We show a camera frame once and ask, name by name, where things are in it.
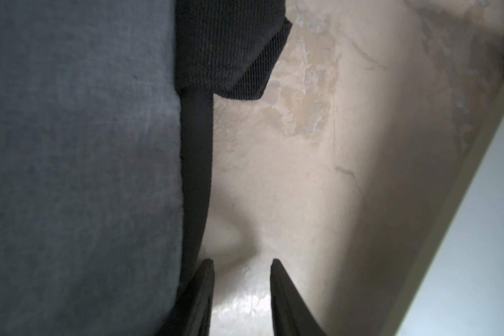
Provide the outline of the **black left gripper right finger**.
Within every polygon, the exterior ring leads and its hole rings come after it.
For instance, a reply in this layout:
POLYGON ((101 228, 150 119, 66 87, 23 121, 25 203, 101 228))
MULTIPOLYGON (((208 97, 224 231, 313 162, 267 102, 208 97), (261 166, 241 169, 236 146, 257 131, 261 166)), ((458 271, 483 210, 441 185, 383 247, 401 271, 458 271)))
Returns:
POLYGON ((279 259, 274 259, 270 268, 270 291, 275 335, 326 335, 279 259))

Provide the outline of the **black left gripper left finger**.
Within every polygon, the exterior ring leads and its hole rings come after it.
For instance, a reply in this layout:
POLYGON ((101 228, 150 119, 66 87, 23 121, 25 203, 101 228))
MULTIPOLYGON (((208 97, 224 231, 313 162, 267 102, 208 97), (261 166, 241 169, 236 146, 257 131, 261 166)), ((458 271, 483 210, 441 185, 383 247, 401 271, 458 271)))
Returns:
POLYGON ((213 260, 203 260, 156 335, 208 336, 214 281, 213 260))

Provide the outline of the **grey zippered laptop bag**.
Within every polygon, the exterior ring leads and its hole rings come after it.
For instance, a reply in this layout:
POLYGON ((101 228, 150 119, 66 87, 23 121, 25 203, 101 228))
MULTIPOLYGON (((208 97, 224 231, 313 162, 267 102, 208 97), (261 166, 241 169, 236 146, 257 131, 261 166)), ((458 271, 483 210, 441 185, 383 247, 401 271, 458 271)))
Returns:
POLYGON ((194 277, 214 98, 260 99, 284 1, 0 1, 0 335, 156 335, 194 277))

